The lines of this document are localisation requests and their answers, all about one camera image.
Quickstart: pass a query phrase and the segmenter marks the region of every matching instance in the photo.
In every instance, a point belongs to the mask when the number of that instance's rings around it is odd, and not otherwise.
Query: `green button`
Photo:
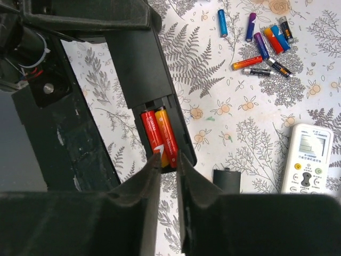
[[[322,169],[316,168],[316,169],[315,169],[315,172],[316,172],[316,174],[321,174],[321,173],[322,173]]]

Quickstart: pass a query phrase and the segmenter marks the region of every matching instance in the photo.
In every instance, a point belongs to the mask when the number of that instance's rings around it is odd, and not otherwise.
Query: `white tablecloth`
[[[163,18],[159,37],[196,149],[196,169],[211,180],[213,168],[230,167],[242,172],[242,193],[277,193],[290,127],[297,123],[322,125],[335,133],[326,192],[338,196],[341,182],[339,1],[149,2]],[[219,9],[225,9],[229,25],[225,39],[220,38]],[[279,74],[258,78],[231,70],[231,63],[259,55],[255,44],[245,41],[250,12],[258,15],[255,32],[287,16],[295,37],[291,50],[276,56],[268,49],[270,55],[296,74],[294,78],[285,79]],[[146,159],[108,47],[76,42],[64,46],[113,164],[125,181],[140,170]],[[195,86],[193,79],[206,85]],[[162,177],[155,254],[180,254],[178,232],[175,173],[170,173]]]

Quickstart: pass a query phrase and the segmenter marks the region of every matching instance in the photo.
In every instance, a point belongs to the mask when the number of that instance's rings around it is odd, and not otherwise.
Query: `gray floor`
[[[0,191],[47,191],[10,93],[0,91]]]

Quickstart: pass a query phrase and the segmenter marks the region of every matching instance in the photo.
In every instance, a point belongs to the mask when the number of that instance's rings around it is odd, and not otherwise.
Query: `black plastic case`
[[[194,166],[196,154],[156,30],[111,31],[104,35],[127,106],[134,113],[147,158],[153,153],[141,114],[165,107],[178,148]],[[163,170],[172,171],[175,170],[170,167]]]

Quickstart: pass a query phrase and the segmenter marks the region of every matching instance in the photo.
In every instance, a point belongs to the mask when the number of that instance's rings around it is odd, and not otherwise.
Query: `purple battery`
[[[252,37],[254,36],[256,18],[257,18],[256,13],[254,13],[254,12],[250,13],[249,25],[247,26],[247,32],[246,32],[246,42],[252,41]]]
[[[262,34],[258,32],[254,35],[254,38],[257,43],[259,53],[261,54],[263,60],[267,60],[268,58],[270,58],[270,55],[266,49],[266,45],[263,41]]]

